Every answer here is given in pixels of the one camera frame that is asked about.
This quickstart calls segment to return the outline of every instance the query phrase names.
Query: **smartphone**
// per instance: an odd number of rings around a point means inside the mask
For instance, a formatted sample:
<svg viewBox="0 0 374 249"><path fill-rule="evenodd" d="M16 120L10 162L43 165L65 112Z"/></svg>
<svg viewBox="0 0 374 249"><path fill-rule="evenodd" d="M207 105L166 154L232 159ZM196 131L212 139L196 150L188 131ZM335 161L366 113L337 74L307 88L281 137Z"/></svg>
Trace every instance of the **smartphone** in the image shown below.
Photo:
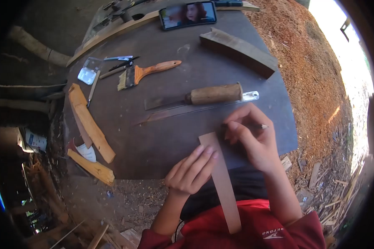
<svg viewBox="0 0 374 249"><path fill-rule="evenodd" d="M207 23L216 23L216 8L212 1L192 2L160 10L164 30Z"/></svg>

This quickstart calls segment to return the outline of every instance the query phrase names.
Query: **black cable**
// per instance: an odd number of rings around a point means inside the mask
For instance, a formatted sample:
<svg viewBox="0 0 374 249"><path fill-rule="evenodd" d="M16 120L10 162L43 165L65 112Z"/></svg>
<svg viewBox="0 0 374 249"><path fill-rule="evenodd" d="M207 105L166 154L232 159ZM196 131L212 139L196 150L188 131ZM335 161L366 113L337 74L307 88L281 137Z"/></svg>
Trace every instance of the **black cable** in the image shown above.
<svg viewBox="0 0 374 249"><path fill-rule="evenodd" d="M176 231L175 231L175 241L174 241L173 243L176 242L176 239L177 239L177 230L179 229L179 226L180 226L180 224L182 224L182 223L183 223L183 221L181 221L181 222L177 225L177 227L176 227Z"/></svg>

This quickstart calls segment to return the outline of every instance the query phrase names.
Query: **workbench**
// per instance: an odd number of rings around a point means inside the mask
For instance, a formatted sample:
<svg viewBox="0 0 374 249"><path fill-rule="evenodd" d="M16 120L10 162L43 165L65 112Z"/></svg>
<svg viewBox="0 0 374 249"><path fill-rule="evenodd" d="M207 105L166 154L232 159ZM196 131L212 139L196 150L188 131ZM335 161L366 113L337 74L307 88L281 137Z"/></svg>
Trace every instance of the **workbench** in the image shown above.
<svg viewBox="0 0 374 249"><path fill-rule="evenodd" d="M97 149L97 161L113 170L116 179L160 179L178 161L188 156L199 145L198 137L219 131L220 124L233 110L246 104L167 117L139 125L155 110L144 110L144 100L164 96L181 96L192 89L241 83L244 92L258 91L259 100L253 103L274 123L279 154L298 147L294 115L280 72L268 80L244 65L200 46L199 35L210 27L241 38L263 51L266 45L241 11L218 11L216 24L163 31L160 22L147 23L120 35L92 52L80 57L70 68L68 85L80 85L85 97L91 86L77 79L80 69L90 57L105 58L121 55L141 56L135 60L139 67L160 62L181 60L178 67L144 77L138 86L117 91L119 73L99 80L89 111L104 133L116 156L107 164ZM107 72L119 62L105 62ZM65 144L79 136L68 96L64 104ZM235 153L226 143L222 150L229 168L248 165L241 153ZM70 174L77 173L72 159L67 159Z"/></svg>

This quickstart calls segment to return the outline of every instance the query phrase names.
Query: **wooden strip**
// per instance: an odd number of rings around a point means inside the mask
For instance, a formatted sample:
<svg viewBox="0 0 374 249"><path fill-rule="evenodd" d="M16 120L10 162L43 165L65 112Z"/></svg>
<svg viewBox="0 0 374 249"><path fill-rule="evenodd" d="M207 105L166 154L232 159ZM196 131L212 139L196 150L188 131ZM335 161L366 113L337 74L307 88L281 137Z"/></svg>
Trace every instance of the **wooden strip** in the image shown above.
<svg viewBox="0 0 374 249"><path fill-rule="evenodd" d="M245 11L253 11L257 12L260 9L256 7L253 4L250 4L248 2L243 2L242 7L216 7L216 10L245 10ZM158 11L153 11L151 13L146 14L143 18L140 20L131 20L129 22L121 24L119 27L114 28L113 30L108 31L107 33L104 33L102 35L96 35L90 40L88 40L84 45L83 48L77 52L67 63L67 67L73 64L75 60L77 60L80 56L84 55L86 52L90 51L91 49L99 46L100 44L106 42L110 38L114 38L118 35L127 33L129 31L132 31L138 27L143 26L146 23L150 23L153 21L158 20L159 17L159 12Z"/></svg>
<svg viewBox="0 0 374 249"><path fill-rule="evenodd" d="M199 36L201 45L249 67L268 79L278 70L277 58L254 45L214 27Z"/></svg>
<svg viewBox="0 0 374 249"><path fill-rule="evenodd" d="M80 122L98 151L101 153L105 162L111 163L114 160L115 152L108 144L104 133L97 126L89 110L87 109L87 101L79 85L75 83L71 85L69 89L69 99L75 108L76 115L79 117Z"/></svg>
<svg viewBox="0 0 374 249"><path fill-rule="evenodd" d="M319 172L321 163L317 162L313 166L312 174L309 181L309 188L313 188L316 186L317 183L317 174Z"/></svg>
<svg viewBox="0 0 374 249"><path fill-rule="evenodd" d="M216 133L211 132L202 135L199 137L199 141L205 147L209 145L212 146L213 149L219 153L217 164L212 170L212 179L217 195L219 196L224 218L226 219L230 234L239 232L241 230L240 214L238 212L229 172L227 171L226 162L219 141L217 140Z"/></svg>
<svg viewBox="0 0 374 249"><path fill-rule="evenodd" d="M0 98L0 107L49 113L50 105L33 100L7 100Z"/></svg>
<svg viewBox="0 0 374 249"><path fill-rule="evenodd" d="M110 186L114 183L114 172L101 163L90 162L71 149L68 149L68 156L103 183Z"/></svg>
<svg viewBox="0 0 374 249"><path fill-rule="evenodd" d="M93 240L90 242L90 245L87 249L95 249L98 246L98 243L100 242L101 238L104 236L105 232L108 229L108 224L104 223L101 227L98 233L94 236Z"/></svg>
<svg viewBox="0 0 374 249"><path fill-rule="evenodd" d="M284 167L284 171L287 171L291 166L292 166L292 163L289 159L288 156L285 156L282 160L281 160L281 164L283 164L283 167Z"/></svg>
<svg viewBox="0 0 374 249"><path fill-rule="evenodd" d="M26 203L23 206L19 207L14 207L11 209L11 214L12 215L17 215L17 214L25 214L26 212L32 212L37 209L36 205L34 202Z"/></svg>

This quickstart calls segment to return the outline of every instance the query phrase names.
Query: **wooden chisel handle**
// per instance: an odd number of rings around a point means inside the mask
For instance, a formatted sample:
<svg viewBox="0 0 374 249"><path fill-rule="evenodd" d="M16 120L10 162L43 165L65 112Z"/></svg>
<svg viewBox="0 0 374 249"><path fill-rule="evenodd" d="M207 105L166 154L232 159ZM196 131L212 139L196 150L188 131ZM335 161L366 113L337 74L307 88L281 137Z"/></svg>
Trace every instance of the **wooden chisel handle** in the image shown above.
<svg viewBox="0 0 374 249"><path fill-rule="evenodd" d="M171 69L173 67L177 67L180 64L181 61L166 61L158 63L154 66L144 68L141 68L136 65L134 66L134 83L137 85L140 82L140 80L146 75L149 75L153 72L161 72L167 69Z"/></svg>
<svg viewBox="0 0 374 249"><path fill-rule="evenodd" d="M114 70L109 71L109 72L107 72L107 73L104 73L103 75L100 76L100 79L103 79L103 78L105 78L105 77L108 77L108 76L110 76L110 75L113 75L113 74L115 74L115 73L117 73L117 72L120 72L120 71L122 71L122 70L125 70L125 66L120 67L120 68L117 68L117 69L114 69Z"/></svg>
<svg viewBox="0 0 374 249"><path fill-rule="evenodd" d="M239 82L218 87L204 87L186 94L185 101L193 105L204 105L242 99L242 87Z"/></svg>

